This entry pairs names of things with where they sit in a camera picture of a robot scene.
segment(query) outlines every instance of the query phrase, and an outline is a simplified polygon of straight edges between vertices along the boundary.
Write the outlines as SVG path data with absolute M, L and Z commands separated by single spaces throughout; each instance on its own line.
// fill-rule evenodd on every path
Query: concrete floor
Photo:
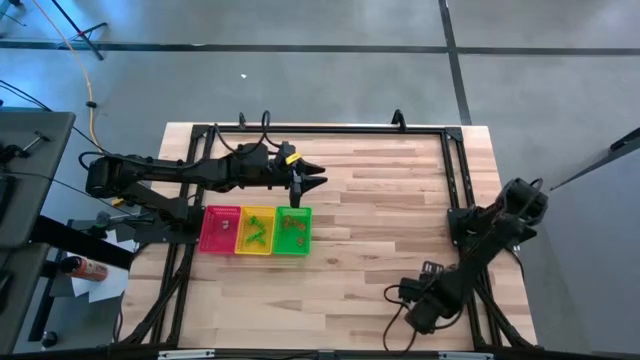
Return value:
M 65 33 L 73 30 L 50 2 L 42 5 Z M 58 41 L 30 1 L 3 19 L 7 39 Z M 60 1 L 80 27 L 107 21 L 94 39 L 125 43 L 422 45 L 445 44 L 437 0 L 76 0 Z M 450 0 L 458 46 L 638 47 L 633 0 Z M 460 125 L 446 54 L 81 53 L 99 104 L 102 145 L 155 155 L 168 121 L 257 120 L 387 123 L 401 108 L 411 124 Z M 490 127 L 503 181 L 543 177 L 560 183 L 638 127 L 637 57 L 461 55 L 471 120 Z M 0 78 L 54 110 L 73 111 L 87 131 L 87 92 L 71 55 L 0 50 Z M 26 103 L 1 94 L 7 106 Z M 76 157 L 92 150 L 72 135 L 57 179 L 84 186 Z M 62 204 L 74 203 L 74 207 Z M 59 221 L 91 218 L 103 205 L 54 185 L 43 212 Z M 527 291 L 541 345 L 588 351 L 557 260 L 544 236 L 523 247 Z M 58 349 L 108 343 L 117 302 L 56 301 L 82 309 L 52 318 Z M 16 351 L 38 346 L 21 341 Z

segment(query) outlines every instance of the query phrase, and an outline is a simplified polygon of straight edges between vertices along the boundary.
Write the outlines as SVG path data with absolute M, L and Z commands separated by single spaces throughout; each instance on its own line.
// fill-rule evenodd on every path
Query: metal stand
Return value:
M 91 34 L 91 32 L 93 32 L 94 30 L 101 28 L 103 26 L 107 26 L 106 22 L 102 22 L 96 26 L 92 26 L 90 28 L 88 28 L 87 30 L 80 30 L 80 28 L 76 25 L 76 23 L 73 22 L 73 20 L 71 20 L 71 17 L 69 17 L 69 15 L 67 15 L 67 13 L 64 11 L 64 9 L 62 8 L 62 6 L 60 6 L 60 4 L 58 4 L 58 2 L 56 0 L 51 0 L 51 2 L 53 2 L 53 4 L 58 8 L 58 10 L 60 10 L 60 12 L 62 13 L 62 15 L 65 17 L 65 19 L 67 19 L 67 21 L 69 22 L 69 24 L 71 24 L 71 26 L 73 26 L 73 28 L 76 30 L 76 35 L 69 38 L 69 41 L 73 41 L 76 40 L 78 38 L 82 38 L 82 40 L 84 40 L 84 42 L 87 44 L 87 46 L 89 47 L 89 49 L 91 49 L 91 51 L 93 51 L 93 53 L 96 55 L 96 57 L 98 58 L 98 60 L 102 61 L 104 60 L 104 57 L 102 56 L 102 54 L 100 54 L 100 51 L 98 51 L 98 48 L 91 42 L 91 40 L 89 40 L 89 38 L 87 37 L 87 34 Z

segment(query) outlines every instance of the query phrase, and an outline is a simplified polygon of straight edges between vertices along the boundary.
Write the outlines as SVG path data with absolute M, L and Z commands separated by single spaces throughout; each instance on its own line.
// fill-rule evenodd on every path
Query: yellow tape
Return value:
M 111 206 L 113 207 L 120 207 L 122 205 L 125 204 L 125 201 L 123 198 L 115 198 L 113 200 L 111 200 Z
M 287 163 L 287 165 L 291 165 L 291 163 L 293 163 L 294 161 L 300 159 L 302 157 L 302 155 L 300 155 L 299 153 L 294 153 L 293 155 L 289 155 L 287 157 L 287 159 L 285 160 L 285 162 Z

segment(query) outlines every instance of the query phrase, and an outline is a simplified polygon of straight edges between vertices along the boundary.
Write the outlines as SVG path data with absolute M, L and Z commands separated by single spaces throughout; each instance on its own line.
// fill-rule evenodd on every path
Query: plastic basket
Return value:
M 198 250 L 222 255 L 235 254 L 240 212 L 239 206 L 207 206 Z
M 273 253 L 278 255 L 309 255 L 311 251 L 311 208 L 293 209 L 280 206 L 276 213 L 276 236 Z
M 236 241 L 236 254 L 271 255 L 275 219 L 274 207 L 243 206 Z

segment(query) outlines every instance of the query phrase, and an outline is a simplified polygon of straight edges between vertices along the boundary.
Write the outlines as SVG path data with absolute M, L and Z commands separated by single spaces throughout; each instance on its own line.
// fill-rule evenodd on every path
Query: wooden tabletop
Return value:
M 192 125 L 167 124 L 161 159 L 186 158 Z M 476 202 L 488 205 L 502 188 L 489 131 L 468 126 L 463 127 L 463 134 Z M 223 135 L 231 146 L 258 137 Z M 388 134 L 270 137 L 276 142 L 289 140 L 305 160 L 327 169 L 324 176 L 329 181 L 302 197 L 302 206 L 313 209 L 311 254 L 196 253 L 180 346 L 381 350 L 382 332 L 397 311 L 397 305 L 382 297 L 383 289 L 403 276 L 416 277 L 425 260 L 445 265 L 458 261 L 447 230 L 445 214 L 450 203 L 439 138 Z M 459 175 L 453 144 L 451 151 Z M 202 145 L 197 154 L 202 154 Z M 213 156 L 224 154 L 220 141 L 214 141 Z M 153 188 L 169 197 L 179 192 L 177 184 L 154 183 Z M 278 206 L 289 201 L 284 189 L 205 194 L 205 204 Z M 463 197 L 460 204 L 465 204 Z M 167 245 L 149 246 L 133 264 L 123 301 L 121 338 L 156 300 L 166 251 Z M 535 343 L 518 265 L 502 253 L 489 271 L 496 302 L 523 337 Z M 478 308 L 488 340 L 484 307 Z M 173 302 L 168 309 L 173 314 Z M 165 319 L 165 336 L 171 317 Z M 404 349 L 411 333 L 400 318 L 389 332 L 389 346 Z M 418 335 L 413 346 L 414 350 L 472 348 L 466 313 L 449 329 Z

